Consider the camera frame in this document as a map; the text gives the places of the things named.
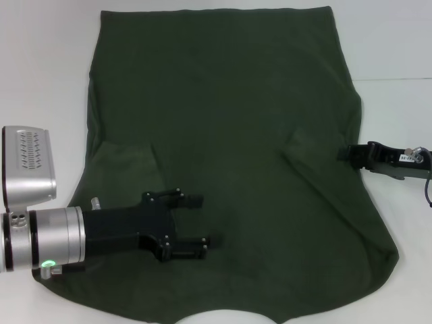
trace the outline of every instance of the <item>wire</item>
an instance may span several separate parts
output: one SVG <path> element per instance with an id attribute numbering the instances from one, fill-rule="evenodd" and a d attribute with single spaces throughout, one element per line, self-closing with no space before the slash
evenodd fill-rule
<path id="1" fill-rule="evenodd" d="M 422 152 L 425 152 L 427 154 L 427 157 L 429 158 L 429 163 L 431 164 L 431 167 L 429 168 L 429 175 L 427 176 L 426 179 L 426 184 L 425 184 L 425 197 L 427 202 L 429 203 L 429 206 L 432 208 L 432 202 L 431 199 L 429 198 L 429 182 L 431 181 L 432 178 L 432 154 L 431 152 L 429 152 L 429 150 L 425 149 L 424 147 L 421 148 Z"/>

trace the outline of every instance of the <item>label sticker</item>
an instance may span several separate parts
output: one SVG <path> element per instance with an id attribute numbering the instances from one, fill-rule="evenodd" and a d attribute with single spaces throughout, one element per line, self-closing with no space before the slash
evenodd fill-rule
<path id="1" fill-rule="evenodd" d="M 411 159 L 408 155 L 401 154 L 399 157 L 399 162 L 415 162 L 415 161 Z"/>

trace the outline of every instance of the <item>green towel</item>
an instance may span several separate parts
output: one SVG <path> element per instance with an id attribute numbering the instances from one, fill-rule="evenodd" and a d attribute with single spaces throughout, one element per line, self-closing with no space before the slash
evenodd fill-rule
<path id="1" fill-rule="evenodd" d="M 90 71 L 86 167 L 71 205 L 204 194 L 180 235 L 223 236 L 205 261 L 134 251 L 44 281 L 75 302 L 148 322 L 216 309 L 278 323 L 374 292 L 398 251 L 360 174 L 357 95 L 332 11 L 102 12 Z"/>

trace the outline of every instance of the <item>white background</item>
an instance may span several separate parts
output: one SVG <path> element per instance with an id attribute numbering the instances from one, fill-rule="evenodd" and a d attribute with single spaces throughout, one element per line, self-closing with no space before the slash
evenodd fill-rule
<path id="1" fill-rule="evenodd" d="M 432 1 L 0 0 L 0 126 L 51 133 L 57 200 L 65 206 L 84 167 L 88 71 L 101 10 L 333 8 L 342 49 L 363 99 L 360 141 L 432 150 Z M 377 292 L 290 324 L 432 323 L 432 210 L 423 180 L 363 173 L 400 251 L 390 280 Z M 2 323 L 134 323 L 60 298 L 29 271 L 0 275 Z M 182 324 L 266 324 L 252 313 L 216 311 Z"/>

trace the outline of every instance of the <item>vent slot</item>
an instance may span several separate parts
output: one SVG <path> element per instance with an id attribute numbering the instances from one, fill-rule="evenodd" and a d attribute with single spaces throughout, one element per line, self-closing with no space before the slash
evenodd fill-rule
<path id="1" fill-rule="evenodd" d="M 42 166 L 38 137 L 36 132 L 20 132 L 20 158 L 24 169 L 34 170 Z"/>

